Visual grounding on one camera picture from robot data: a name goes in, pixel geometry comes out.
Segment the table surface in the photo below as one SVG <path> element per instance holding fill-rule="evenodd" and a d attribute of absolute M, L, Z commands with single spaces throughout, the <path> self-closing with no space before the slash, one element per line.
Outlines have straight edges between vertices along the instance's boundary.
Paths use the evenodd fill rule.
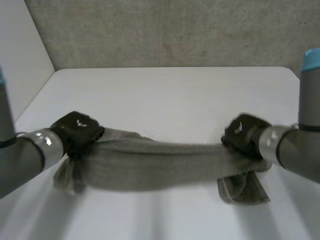
<path fill-rule="evenodd" d="M 46 128 L 71 111 L 101 125 L 174 143 L 216 143 L 241 112 L 272 124 L 297 121 L 299 79 L 283 67 L 65 69 L 16 123 Z M 53 188 L 59 164 L 5 197 L 3 239 L 319 239 L 320 186 L 273 166 L 258 175 L 271 202 L 224 203 L 217 183 L 152 192 Z"/>

